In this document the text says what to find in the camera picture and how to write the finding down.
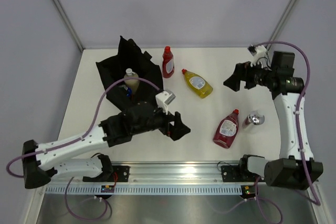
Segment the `black bag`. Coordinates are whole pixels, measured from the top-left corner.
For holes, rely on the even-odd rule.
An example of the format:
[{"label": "black bag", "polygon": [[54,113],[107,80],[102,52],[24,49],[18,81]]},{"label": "black bag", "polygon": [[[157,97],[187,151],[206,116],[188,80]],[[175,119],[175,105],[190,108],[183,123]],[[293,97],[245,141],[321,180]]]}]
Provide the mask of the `black bag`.
[{"label": "black bag", "polygon": [[[96,62],[100,79],[106,90],[115,81],[124,77],[127,68],[131,68],[139,77],[147,79],[163,90],[163,80],[160,67],[151,62],[152,56],[148,52],[141,52],[133,39],[125,40],[120,36],[118,54]],[[136,93],[132,97],[127,97],[127,91],[120,87],[124,82],[111,89],[106,98],[112,102],[119,110],[123,111],[139,101],[150,102],[156,106],[156,91],[151,85],[140,81]]]}]

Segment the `white label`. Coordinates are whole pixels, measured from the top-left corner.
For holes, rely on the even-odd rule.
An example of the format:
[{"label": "white label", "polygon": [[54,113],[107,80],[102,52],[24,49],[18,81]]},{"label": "white label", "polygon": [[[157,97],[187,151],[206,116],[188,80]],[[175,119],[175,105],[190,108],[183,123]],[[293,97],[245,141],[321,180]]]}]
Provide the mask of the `white label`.
[{"label": "white label", "polygon": [[235,123],[229,121],[229,120],[224,120],[222,123],[220,130],[219,130],[221,135],[224,136],[234,136],[237,132],[237,126]]},{"label": "white label", "polygon": [[201,89],[205,85],[205,80],[203,80],[203,78],[198,76],[191,77],[189,82],[196,89]]},{"label": "white label", "polygon": [[168,61],[168,63],[166,64],[166,72],[170,73],[171,71],[173,71],[174,69],[174,59],[171,59],[170,61]]}]

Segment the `bottle cap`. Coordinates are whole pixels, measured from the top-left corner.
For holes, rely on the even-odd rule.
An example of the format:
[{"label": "bottle cap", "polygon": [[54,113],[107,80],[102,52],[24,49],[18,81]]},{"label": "bottle cap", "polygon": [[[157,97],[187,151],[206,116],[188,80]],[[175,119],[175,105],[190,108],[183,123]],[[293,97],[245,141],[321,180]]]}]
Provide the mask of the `bottle cap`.
[{"label": "bottle cap", "polygon": [[166,47],[164,48],[164,52],[165,52],[166,54],[169,54],[169,53],[170,53],[170,47],[169,47],[169,46],[166,46]]},{"label": "bottle cap", "polygon": [[126,69],[126,74],[127,74],[128,76],[131,76],[131,75],[133,74],[132,69],[131,69],[131,68]]}]

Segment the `white bottle cap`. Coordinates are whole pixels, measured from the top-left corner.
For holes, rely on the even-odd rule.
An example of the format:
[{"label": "white bottle cap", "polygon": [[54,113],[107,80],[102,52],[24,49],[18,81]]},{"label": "white bottle cap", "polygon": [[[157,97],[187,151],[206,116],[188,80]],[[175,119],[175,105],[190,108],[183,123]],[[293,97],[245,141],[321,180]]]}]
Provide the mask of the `white bottle cap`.
[{"label": "white bottle cap", "polygon": [[126,69],[126,74],[127,74],[128,76],[131,76],[131,75],[133,75],[134,73],[133,73],[133,71],[132,71],[131,68],[128,68],[128,69]]}]

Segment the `dark red bottle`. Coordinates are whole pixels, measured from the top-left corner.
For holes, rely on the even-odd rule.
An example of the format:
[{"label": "dark red bottle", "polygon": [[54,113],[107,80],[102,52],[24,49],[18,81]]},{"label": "dark red bottle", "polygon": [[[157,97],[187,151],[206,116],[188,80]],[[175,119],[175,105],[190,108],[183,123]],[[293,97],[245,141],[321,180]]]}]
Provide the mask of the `dark red bottle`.
[{"label": "dark red bottle", "polygon": [[173,75],[175,67],[174,67],[174,56],[170,51],[170,47],[164,48],[163,53],[163,62],[162,62],[162,76],[164,78],[169,78]]},{"label": "dark red bottle", "polygon": [[225,117],[219,124],[216,134],[213,138],[215,144],[229,149],[238,133],[239,110],[234,110],[232,114]]}]

